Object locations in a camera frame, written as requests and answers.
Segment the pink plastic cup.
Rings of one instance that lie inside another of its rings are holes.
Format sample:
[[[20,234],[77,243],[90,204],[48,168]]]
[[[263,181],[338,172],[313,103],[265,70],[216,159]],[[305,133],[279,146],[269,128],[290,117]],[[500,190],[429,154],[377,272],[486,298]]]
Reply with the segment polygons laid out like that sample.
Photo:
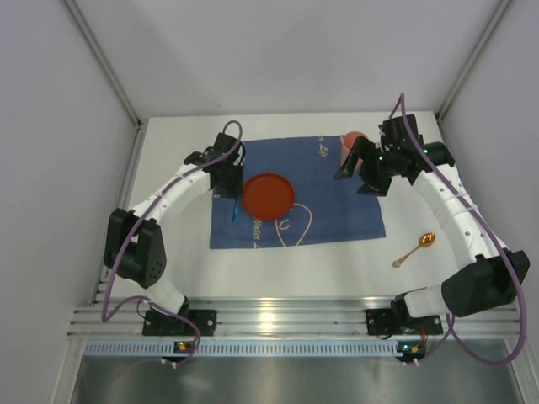
[[[358,138],[362,138],[365,141],[371,142],[368,136],[365,133],[360,132],[360,131],[351,131],[341,136],[341,158],[340,158],[341,167],[343,167],[344,164],[346,163],[346,160],[353,149],[353,145],[355,144],[355,141]]]

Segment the blue handled utensil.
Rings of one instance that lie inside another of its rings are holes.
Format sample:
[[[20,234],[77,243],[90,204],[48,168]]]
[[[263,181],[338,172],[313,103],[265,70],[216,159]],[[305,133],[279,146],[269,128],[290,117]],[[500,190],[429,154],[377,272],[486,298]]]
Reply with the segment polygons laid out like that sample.
[[[232,211],[232,222],[235,222],[239,212],[239,205],[241,202],[242,195],[239,195],[234,202],[233,211]]]

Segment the red plate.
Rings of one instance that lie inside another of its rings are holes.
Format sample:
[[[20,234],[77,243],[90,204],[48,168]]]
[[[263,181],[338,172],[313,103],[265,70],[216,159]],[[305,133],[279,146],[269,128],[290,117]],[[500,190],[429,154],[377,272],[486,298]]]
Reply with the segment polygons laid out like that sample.
[[[292,209],[295,192],[285,177],[276,173],[261,173],[244,184],[241,202],[243,209],[253,218],[274,221]]]

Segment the blue cloth placemat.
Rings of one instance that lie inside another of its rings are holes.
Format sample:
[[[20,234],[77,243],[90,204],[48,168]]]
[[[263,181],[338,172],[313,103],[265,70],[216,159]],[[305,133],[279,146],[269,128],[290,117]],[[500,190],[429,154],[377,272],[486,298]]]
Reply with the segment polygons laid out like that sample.
[[[261,221],[234,200],[213,197],[210,247],[213,250],[295,247],[362,241],[386,235],[377,198],[358,194],[359,179],[334,180],[340,168],[340,136],[308,136],[248,141],[244,178],[261,173],[285,177],[295,192],[292,209],[280,219]]]

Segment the gold spoon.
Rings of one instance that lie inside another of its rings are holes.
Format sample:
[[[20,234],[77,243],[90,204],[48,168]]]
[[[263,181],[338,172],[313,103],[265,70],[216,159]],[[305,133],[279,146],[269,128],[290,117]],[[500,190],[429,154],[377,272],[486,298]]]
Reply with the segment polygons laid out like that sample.
[[[427,248],[427,247],[430,247],[434,244],[435,242],[435,239],[436,239],[436,234],[434,234],[434,232],[428,232],[428,233],[425,233],[424,235],[422,235],[419,240],[418,240],[418,243],[417,245],[411,249],[409,252],[407,252],[406,254],[404,254],[402,257],[398,258],[397,260],[393,261],[392,262],[392,266],[394,268],[400,268],[401,265],[413,254],[415,253],[416,251],[418,251],[419,249],[421,248]]]

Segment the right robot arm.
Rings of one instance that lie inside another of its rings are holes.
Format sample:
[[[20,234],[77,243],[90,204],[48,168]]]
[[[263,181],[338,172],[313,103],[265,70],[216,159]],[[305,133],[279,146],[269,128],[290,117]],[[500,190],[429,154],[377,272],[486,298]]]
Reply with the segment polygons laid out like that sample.
[[[530,267],[524,251],[490,236],[464,188],[454,157],[439,142],[424,142],[412,114],[383,121],[378,142],[357,138],[336,179],[359,173],[359,194],[384,197],[392,179],[406,178],[430,207],[455,256],[456,272],[442,283],[398,295],[403,317],[450,314],[463,318],[513,302]]]

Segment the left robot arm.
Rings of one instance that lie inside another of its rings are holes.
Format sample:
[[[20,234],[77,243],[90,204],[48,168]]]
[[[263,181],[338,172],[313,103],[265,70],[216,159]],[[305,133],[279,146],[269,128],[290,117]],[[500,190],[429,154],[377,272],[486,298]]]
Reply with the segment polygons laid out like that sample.
[[[245,145],[240,137],[217,134],[212,146],[189,154],[176,173],[141,203],[109,216],[104,266],[141,288],[141,298],[168,316],[186,316],[188,298],[165,274],[163,228],[202,194],[212,190],[238,199],[243,189]]]

